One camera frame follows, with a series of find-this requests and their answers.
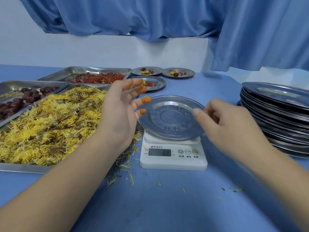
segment person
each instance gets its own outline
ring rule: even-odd
[[[131,143],[137,110],[150,99],[141,79],[116,81],[95,133],[47,174],[0,208],[1,231],[69,231],[115,159]],[[193,115],[209,140],[246,166],[282,201],[300,229],[309,228],[309,173],[265,138],[250,113],[219,99]]]

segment person's right hand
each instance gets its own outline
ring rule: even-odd
[[[242,162],[247,155],[273,148],[247,109],[212,99],[193,116],[208,139],[222,152]]]

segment white scale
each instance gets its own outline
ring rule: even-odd
[[[173,140],[146,130],[139,163],[144,169],[204,171],[207,168],[201,137]]]

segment stack of metal plates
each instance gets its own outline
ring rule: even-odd
[[[309,158],[309,91],[260,82],[242,85],[240,105],[269,142],[288,155]]]

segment curtain fold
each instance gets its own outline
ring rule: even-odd
[[[44,31],[209,37],[211,70],[309,70],[309,0],[21,0]]]

